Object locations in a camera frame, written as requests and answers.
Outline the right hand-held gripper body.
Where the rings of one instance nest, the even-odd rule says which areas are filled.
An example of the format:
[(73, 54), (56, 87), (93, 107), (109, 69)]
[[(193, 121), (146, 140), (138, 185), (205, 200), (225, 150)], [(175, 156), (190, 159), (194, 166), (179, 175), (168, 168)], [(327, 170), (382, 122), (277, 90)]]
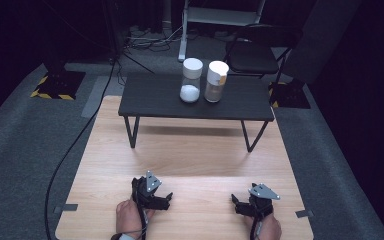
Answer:
[(249, 204), (252, 209), (252, 217), (264, 219), (273, 212), (273, 200), (279, 200), (280, 196), (265, 184), (253, 183), (248, 190), (250, 193)]

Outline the person's left hand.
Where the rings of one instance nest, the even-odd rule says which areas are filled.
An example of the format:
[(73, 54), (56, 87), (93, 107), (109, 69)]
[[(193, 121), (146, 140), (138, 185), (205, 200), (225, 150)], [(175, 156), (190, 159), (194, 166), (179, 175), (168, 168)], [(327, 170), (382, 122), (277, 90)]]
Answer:
[(129, 199), (116, 207), (116, 234), (112, 240), (143, 240), (143, 226), (137, 204)]

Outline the glass jar with brown contents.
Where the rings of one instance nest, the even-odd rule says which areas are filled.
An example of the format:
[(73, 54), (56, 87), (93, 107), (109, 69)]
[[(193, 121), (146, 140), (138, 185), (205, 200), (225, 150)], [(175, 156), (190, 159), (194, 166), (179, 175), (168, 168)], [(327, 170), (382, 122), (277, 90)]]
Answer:
[(223, 61), (212, 61), (208, 66), (204, 98), (211, 103), (221, 100), (229, 66)]

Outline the black stand pole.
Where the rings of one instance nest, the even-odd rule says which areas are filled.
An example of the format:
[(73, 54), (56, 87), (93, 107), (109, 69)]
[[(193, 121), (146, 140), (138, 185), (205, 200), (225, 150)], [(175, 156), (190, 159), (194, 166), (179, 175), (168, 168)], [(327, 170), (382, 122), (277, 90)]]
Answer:
[(121, 0), (102, 0), (103, 11), (111, 48), (111, 59), (120, 59), (125, 45), (125, 25)]

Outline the white metal stand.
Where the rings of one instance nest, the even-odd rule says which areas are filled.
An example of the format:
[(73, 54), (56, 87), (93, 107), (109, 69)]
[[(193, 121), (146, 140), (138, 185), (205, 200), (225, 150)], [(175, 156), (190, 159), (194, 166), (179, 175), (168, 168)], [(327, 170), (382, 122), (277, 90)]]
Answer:
[(186, 59), (187, 28), (189, 23), (204, 23), (228, 26), (245, 26), (259, 23), (266, 0), (259, 0), (255, 12), (190, 7), (189, 0), (184, 1), (182, 13), (182, 36), (178, 52), (178, 61)]

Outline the black base with hazard stripes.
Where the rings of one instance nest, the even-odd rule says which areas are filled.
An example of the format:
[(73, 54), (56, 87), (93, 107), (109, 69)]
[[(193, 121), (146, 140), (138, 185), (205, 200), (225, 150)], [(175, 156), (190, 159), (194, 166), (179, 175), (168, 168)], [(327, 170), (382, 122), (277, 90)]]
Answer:
[(304, 84), (298, 81), (270, 83), (268, 90), (271, 106), (273, 108), (310, 109), (303, 86)]
[(65, 71), (59, 75), (46, 73), (31, 94), (45, 99), (75, 100), (85, 72)]

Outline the grey curtain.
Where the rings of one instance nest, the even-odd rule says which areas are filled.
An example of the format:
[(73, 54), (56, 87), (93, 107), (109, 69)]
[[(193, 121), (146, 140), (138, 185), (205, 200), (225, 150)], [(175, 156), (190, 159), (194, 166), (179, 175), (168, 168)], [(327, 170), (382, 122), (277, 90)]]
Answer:
[(322, 72), (362, 0), (317, 0), (303, 27), (303, 37), (291, 51), (282, 73), (313, 83)]

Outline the black chair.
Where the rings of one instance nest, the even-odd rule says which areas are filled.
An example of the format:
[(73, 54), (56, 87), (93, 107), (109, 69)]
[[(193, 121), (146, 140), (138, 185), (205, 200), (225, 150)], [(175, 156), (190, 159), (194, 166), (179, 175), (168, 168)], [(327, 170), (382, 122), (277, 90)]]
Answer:
[(235, 75), (259, 76), (276, 74), (279, 81), (287, 55), (295, 49), (303, 31), (293, 26), (261, 23), (240, 27), (226, 44), (226, 62)]

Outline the glass jar with white powder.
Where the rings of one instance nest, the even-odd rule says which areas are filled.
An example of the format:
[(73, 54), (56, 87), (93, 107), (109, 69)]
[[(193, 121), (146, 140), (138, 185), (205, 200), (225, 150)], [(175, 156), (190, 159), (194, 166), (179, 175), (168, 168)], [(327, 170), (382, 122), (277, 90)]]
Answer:
[(200, 96), (200, 78), (203, 63), (197, 58), (187, 58), (183, 61), (182, 85), (180, 99), (186, 103), (194, 103)]

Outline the person's right hand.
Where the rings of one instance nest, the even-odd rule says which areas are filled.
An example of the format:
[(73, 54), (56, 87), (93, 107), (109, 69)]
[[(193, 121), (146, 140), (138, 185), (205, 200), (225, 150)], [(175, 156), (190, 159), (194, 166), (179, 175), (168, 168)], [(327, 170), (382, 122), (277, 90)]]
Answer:
[(274, 214), (267, 215), (258, 222), (252, 217), (245, 216), (244, 222), (252, 233), (252, 240), (280, 240), (281, 238), (281, 225)]

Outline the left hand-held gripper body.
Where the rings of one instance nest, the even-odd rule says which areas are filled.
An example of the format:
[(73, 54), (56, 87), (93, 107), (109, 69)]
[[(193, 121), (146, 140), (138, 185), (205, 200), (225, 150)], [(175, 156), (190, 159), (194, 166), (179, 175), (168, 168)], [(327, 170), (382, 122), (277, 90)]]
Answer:
[(148, 170), (145, 176), (134, 178), (132, 180), (132, 198), (140, 207), (154, 209), (156, 203), (161, 202), (155, 192), (162, 182)]

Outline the black desktop shelf riser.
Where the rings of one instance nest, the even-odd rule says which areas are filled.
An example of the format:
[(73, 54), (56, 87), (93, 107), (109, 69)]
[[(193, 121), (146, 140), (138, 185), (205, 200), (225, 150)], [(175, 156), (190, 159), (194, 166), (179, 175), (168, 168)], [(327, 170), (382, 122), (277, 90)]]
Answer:
[(142, 117), (211, 120), (260, 121), (254, 140), (245, 141), (253, 151), (267, 125), (275, 120), (269, 103), (267, 85), (259, 79), (230, 76), (217, 103), (199, 100), (185, 103), (180, 99), (181, 79), (169, 74), (131, 74), (128, 76), (118, 114), (124, 118), (130, 145), (136, 145)]

